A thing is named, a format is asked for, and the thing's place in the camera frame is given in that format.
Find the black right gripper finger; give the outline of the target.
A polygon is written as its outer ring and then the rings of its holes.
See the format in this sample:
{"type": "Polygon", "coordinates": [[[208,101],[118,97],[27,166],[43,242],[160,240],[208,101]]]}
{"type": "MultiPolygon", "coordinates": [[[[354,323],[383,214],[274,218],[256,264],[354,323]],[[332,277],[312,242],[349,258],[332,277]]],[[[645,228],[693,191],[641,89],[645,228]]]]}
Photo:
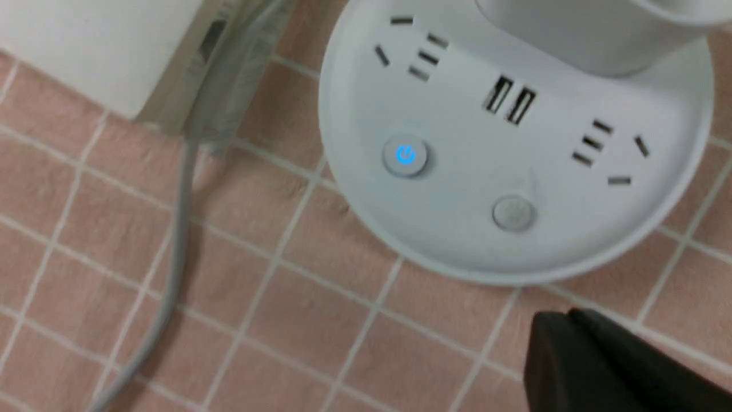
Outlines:
{"type": "Polygon", "coordinates": [[[590,308],[533,315],[531,411],[729,411],[730,392],[590,308]]]}

